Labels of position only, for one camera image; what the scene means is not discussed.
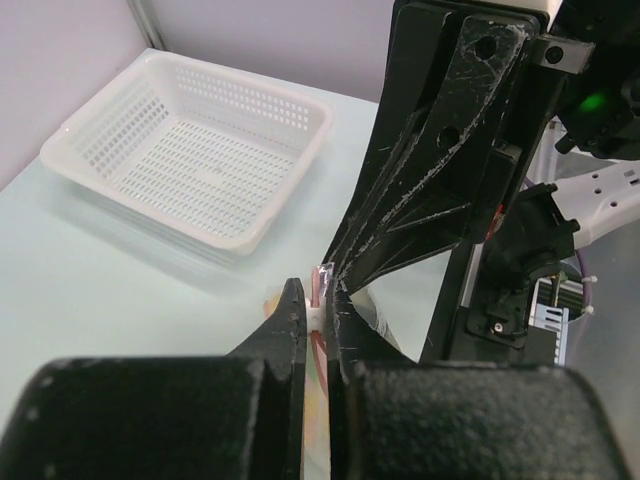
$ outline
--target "white wall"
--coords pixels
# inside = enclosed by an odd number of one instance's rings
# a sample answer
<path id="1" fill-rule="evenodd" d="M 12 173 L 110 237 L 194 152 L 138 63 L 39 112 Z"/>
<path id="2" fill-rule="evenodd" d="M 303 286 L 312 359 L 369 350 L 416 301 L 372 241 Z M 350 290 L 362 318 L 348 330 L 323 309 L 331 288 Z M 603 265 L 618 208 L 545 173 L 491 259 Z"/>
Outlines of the white wall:
<path id="1" fill-rule="evenodd" d="M 150 0 L 182 55 L 377 101 L 393 0 Z"/>
<path id="2" fill-rule="evenodd" d="M 0 190 L 145 48 L 126 0 L 0 0 Z"/>

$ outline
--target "green light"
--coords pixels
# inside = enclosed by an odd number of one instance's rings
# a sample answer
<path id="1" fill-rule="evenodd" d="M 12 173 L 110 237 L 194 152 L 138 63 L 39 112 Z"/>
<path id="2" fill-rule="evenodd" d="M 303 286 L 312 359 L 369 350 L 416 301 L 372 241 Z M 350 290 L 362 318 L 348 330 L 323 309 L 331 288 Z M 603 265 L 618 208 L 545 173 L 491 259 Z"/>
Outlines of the green light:
<path id="1" fill-rule="evenodd" d="M 591 113 L 598 110 L 605 103 L 607 103 L 607 99 L 602 93 L 594 93 L 585 98 L 584 102 L 580 104 L 579 110 L 582 113 Z"/>

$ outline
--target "white plastic basket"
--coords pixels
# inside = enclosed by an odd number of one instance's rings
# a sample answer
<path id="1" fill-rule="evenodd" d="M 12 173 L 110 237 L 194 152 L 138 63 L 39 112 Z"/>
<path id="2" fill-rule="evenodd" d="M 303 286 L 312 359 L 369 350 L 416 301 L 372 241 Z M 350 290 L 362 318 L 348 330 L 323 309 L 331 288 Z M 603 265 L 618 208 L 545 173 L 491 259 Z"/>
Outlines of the white plastic basket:
<path id="1" fill-rule="evenodd" d="M 331 117 L 305 95 L 147 50 L 40 157 L 162 224 L 248 254 L 308 170 Z"/>

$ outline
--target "hole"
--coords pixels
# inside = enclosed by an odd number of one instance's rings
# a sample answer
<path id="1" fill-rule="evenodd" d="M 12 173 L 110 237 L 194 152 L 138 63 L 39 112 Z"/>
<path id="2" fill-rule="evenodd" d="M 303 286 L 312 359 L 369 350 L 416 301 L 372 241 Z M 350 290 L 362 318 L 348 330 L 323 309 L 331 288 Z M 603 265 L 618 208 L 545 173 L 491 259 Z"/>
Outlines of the hole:
<path id="1" fill-rule="evenodd" d="M 437 144 L 438 147 L 449 150 L 450 148 L 456 146 L 460 141 L 460 132 L 456 127 L 445 127 L 438 135 Z"/>
<path id="2" fill-rule="evenodd" d="M 476 42 L 476 56 L 480 60 L 488 60 L 496 53 L 498 44 L 493 37 L 482 37 Z"/>
<path id="3" fill-rule="evenodd" d="M 544 58 L 551 65 L 560 63 L 560 61 L 562 60 L 562 57 L 564 57 L 564 50 L 562 50 L 562 48 L 558 47 L 557 45 L 549 48 L 544 54 Z"/>

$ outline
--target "light blue table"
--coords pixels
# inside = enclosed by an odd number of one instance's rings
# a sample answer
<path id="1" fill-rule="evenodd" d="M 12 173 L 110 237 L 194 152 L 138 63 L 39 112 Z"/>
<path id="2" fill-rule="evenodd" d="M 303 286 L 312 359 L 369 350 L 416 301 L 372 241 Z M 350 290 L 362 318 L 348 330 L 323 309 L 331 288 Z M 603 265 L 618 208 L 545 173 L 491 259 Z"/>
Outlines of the light blue table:
<path id="1" fill-rule="evenodd" d="M 268 79 L 329 103 L 325 148 L 256 251 L 219 257 L 47 170 L 0 192 L 0 432 L 44 363 L 69 356 L 220 355 L 264 319 L 267 292 L 307 278 L 349 203 L 377 105 Z M 422 349 L 448 254 L 378 280 L 402 350 Z"/>

